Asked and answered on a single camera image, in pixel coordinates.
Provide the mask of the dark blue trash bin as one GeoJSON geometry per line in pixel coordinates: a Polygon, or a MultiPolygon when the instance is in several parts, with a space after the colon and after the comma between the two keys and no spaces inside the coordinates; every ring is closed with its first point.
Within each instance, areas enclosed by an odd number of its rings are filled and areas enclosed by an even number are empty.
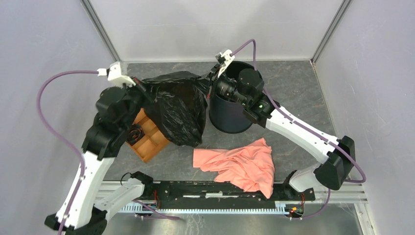
{"type": "Polygon", "coordinates": [[[261,89],[264,86],[256,64],[250,65],[242,61],[232,62],[223,73],[229,79],[237,82],[237,90],[243,95],[243,102],[233,102],[221,95],[210,97],[209,119],[212,125],[221,132],[238,134],[248,130],[254,117],[247,117],[244,111],[249,110],[263,96],[261,89]]]}

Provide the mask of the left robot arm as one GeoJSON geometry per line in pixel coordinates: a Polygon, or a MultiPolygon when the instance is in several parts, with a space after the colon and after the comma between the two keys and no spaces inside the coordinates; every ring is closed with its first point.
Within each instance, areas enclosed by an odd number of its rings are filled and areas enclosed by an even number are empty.
{"type": "Polygon", "coordinates": [[[76,151],[80,164],[72,186],[59,211],[46,217],[46,226],[60,235],[100,235],[124,206],[139,197],[145,200],[153,195],[152,178],[136,172],[110,195],[96,199],[133,121],[149,100],[139,80],[127,76],[101,93],[93,124],[81,149],[76,151]]]}

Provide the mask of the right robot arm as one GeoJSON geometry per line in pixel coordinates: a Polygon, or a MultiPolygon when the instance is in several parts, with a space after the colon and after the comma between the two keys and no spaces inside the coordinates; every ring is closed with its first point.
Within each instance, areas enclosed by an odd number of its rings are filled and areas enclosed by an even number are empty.
{"type": "Polygon", "coordinates": [[[295,200],[306,189],[316,186],[339,190],[348,181],[356,163],[352,138],[327,134],[292,115],[264,92],[264,81],[254,69],[243,69],[237,78],[230,78],[216,64],[207,80],[211,94],[240,104],[241,113],[251,123],[283,135],[316,159],[316,165],[295,170],[286,178],[282,192],[287,199],[295,200]]]}

